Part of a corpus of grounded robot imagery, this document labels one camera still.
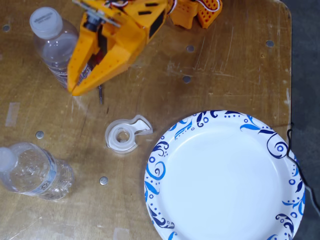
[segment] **table surface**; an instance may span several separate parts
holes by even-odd
[[[272,0],[224,0],[208,29],[168,19],[129,70],[98,90],[72,97],[37,56],[29,17],[49,6],[78,26],[82,10],[65,0],[2,0],[0,146],[31,142],[66,160],[72,192],[58,201],[0,187],[0,239],[160,239],[144,200],[144,173],[156,141],[183,117],[226,109],[250,114],[286,137],[291,120],[291,14]],[[268,47],[266,41],[273,41]],[[194,52],[186,51],[188,45]],[[190,83],[183,76],[190,76]],[[145,116],[154,133],[117,155],[105,130],[117,119]],[[37,131],[44,132],[37,139]],[[106,176],[109,183],[100,185]]]

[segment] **paper plate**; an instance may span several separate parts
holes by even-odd
[[[144,176],[147,211],[159,235],[291,240],[305,186],[287,149],[272,128],[240,112],[204,111],[176,123],[153,148]]]

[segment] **white bottle cap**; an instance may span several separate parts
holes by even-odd
[[[63,28],[61,16],[51,7],[41,7],[35,10],[29,22],[34,34],[41,39],[52,39]]]
[[[10,148],[0,147],[0,172],[13,169],[17,163],[17,157]]]

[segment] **floor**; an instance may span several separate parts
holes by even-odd
[[[320,2],[283,0],[292,14],[292,150],[320,203]],[[320,216],[306,193],[294,240],[319,240]]]

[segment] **water bottle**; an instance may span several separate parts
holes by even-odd
[[[78,41],[78,31],[70,22],[62,19],[51,7],[38,8],[30,17],[34,33],[33,43],[37,53],[55,75],[60,84],[67,89],[68,63]],[[91,72],[87,64],[79,82]]]
[[[72,168],[29,142],[0,147],[0,182],[9,190],[46,200],[63,198],[74,183]]]

